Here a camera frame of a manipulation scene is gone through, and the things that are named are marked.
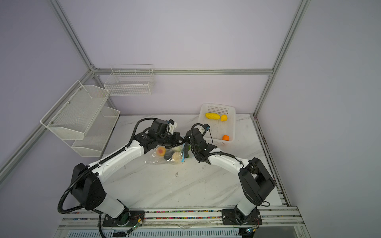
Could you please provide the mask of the white plastic food basket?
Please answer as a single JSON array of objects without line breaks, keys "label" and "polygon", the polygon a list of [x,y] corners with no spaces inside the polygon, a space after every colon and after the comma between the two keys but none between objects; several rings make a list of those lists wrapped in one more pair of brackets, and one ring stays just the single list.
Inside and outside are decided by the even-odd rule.
[{"label": "white plastic food basket", "polygon": [[[215,113],[227,115],[228,120],[221,122],[220,120],[210,120],[205,117],[206,113]],[[210,130],[204,135],[207,143],[216,146],[227,146],[235,139],[236,127],[236,110],[234,107],[219,104],[203,104],[200,109],[198,123],[209,124]],[[230,136],[230,141],[222,140],[223,135]]]}]

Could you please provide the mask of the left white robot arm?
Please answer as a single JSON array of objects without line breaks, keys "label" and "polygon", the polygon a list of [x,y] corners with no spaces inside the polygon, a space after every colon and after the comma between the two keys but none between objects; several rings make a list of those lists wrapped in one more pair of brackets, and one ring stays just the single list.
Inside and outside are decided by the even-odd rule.
[{"label": "left white robot arm", "polygon": [[78,164],[73,170],[69,187],[59,201],[58,211],[64,214],[83,208],[126,223],[130,217],[129,208],[107,194],[103,184],[129,162],[158,146],[172,149],[183,143],[184,140],[178,132],[156,133],[149,130],[147,133],[134,135],[126,146],[104,159],[87,166]]}]

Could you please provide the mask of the yellow orange fruit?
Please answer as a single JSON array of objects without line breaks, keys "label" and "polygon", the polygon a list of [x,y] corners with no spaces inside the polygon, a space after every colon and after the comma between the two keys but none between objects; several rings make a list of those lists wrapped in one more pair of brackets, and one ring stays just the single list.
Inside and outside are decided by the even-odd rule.
[{"label": "yellow orange fruit", "polygon": [[166,153],[166,148],[165,147],[162,147],[162,146],[157,147],[157,149],[156,149],[156,155],[157,156],[164,157],[165,153]]}]

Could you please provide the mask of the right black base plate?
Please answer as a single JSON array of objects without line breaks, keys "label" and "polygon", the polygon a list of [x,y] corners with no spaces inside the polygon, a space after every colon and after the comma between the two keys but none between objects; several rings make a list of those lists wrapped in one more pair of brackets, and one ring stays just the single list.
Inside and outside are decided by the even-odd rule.
[{"label": "right black base plate", "polygon": [[221,211],[223,225],[262,225],[262,217],[257,208],[249,215],[244,215],[238,209],[223,209]]}]

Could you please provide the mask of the orange tangerine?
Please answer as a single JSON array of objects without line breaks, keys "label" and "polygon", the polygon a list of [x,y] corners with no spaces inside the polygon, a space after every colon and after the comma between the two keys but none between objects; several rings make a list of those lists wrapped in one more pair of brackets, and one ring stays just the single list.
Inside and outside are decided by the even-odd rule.
[{"label": "orange tangerine", "polygon": [[222,140],[224,140],[224,141],[230,141],[230,136],[223,135]]}]

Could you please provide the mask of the aluminium frame back bar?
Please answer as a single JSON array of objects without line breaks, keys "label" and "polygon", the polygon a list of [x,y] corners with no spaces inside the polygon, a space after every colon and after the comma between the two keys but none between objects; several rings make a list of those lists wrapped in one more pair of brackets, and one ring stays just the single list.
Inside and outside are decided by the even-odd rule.
[{"label": "aluminium frame back bar", "polygon": [[111,68],[98,68],[93,71],[96,75],[109,75],[113,72],[116,73],[135,73],[144,72],[152,73],[154,75],[267,75],[273,74],[272,69],[259,69],[259,68],[234,68],[234,69],[191,69],[191,68],[122,68],[122,69],[111,69]]}]

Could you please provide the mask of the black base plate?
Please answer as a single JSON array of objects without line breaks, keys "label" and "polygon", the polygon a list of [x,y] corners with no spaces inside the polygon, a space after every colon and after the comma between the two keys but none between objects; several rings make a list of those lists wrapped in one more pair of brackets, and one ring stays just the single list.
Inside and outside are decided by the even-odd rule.
[{"label": "black base plate", "polygon": [[106,215],[102,223],[103,227],[133,227],[139,221],[143,222],[145,211],[130,210],[128,213],[123,212],[118,218],[112,218]]},{"label": "black base plate", "polygon": [[262,225],[262,217],[257,208],[249,215],[244,215],[238,209],[223,209],[221,211],[223,225]]}]

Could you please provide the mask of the beige potato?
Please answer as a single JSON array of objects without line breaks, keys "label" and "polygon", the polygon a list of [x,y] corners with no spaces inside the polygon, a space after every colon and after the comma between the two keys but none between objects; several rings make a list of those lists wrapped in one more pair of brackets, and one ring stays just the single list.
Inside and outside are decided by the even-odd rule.
[{"label": "beige potato", "polygon": [[183,155],[181,152],[179,151],[176,151],[173,155],[172,155],[172,161],[174,163],[180,163],[183,159]]}]

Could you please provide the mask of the yellow lemon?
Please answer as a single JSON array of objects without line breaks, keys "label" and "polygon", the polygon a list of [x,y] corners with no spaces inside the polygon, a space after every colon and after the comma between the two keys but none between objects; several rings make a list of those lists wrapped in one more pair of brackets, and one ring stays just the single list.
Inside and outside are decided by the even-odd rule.
[{"label": "yellow lemon", "polygon": [[222,116],[220,117],[220,121],[221,121],[221,122],[225,122],[225,121],[227,121],[227,120],[228,120],[227,115],[222,115]]}]

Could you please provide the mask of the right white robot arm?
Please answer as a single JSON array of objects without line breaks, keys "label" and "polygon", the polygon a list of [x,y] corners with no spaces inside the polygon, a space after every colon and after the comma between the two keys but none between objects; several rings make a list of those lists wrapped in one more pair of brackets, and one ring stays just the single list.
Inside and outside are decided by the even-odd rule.
[{"label": "right white robot arm", "polygon": [[246,223],[252,212],[265,203],[276,186],[262,161],[258,158],[241,159],[226,153],[217,146],[208,144],[203,133],[196,128],[186,133],[185,141],[198,162],[218,166],[238,177],[244,197],[235,206],[234,213],[238,222]]}]

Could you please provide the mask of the aluminium front rail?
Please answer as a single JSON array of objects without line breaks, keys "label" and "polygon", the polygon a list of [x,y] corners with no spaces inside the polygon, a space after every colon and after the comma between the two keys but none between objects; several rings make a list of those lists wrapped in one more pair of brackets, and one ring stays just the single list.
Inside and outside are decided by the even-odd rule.
[{"label": "aluminium front rail", "polygon": [[147,209],[142,225],[128,232],[129,227],[102,227],[94,212],[79,210],[66,214],[56,238],[309,238],[310,234],[297,207],[262,207],[254,225],[233,225],[221,208]]}]

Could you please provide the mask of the white mesh two-tier shelf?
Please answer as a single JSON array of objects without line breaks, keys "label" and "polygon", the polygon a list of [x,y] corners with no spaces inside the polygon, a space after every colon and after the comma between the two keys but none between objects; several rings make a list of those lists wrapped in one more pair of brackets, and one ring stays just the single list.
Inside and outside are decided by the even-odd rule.
[{"label": "white mesh two-tier shelf", "polygon": [[101,157],[120,117],[107,106],[110,93],[75,82],[40,123],[81,157]]}]

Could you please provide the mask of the black round food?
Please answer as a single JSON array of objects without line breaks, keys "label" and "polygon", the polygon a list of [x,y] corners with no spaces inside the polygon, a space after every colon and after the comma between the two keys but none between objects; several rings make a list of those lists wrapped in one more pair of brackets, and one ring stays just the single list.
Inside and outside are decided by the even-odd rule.
[{"label": "black round food", "polygon": [[166,161],[171,160],[171,159],[172,159],[172,156],[173,156],[174,153],[175,153],[174,150],[168,150],[168,151],[166,151],[166,153],[164,154],[164,157],[163,157],[163,158],[164,158]]}]

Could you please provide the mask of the yellow corn cob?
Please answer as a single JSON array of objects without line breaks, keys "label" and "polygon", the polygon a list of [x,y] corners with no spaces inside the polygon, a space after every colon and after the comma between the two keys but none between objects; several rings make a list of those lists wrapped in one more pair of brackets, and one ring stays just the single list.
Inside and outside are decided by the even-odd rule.
[{"label": "yellow corn cob", "polygon": [[210,120],[220,120],[220,115],[215,113],[206,113],[205,117]]}]

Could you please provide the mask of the clear zip top bag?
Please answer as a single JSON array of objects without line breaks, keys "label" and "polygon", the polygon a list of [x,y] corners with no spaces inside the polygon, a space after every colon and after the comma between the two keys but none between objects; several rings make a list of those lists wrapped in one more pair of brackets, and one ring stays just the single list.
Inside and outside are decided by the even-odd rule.
[{"label": "clear zip top bag", "polygon": [[194,158],[194,154],[191,151],[191,146],[185,142],[180,146],[169,149],[164,146],[157,146],[153,151],[148,152],[145,162],[153,165],[177,165],[192,158]]}]

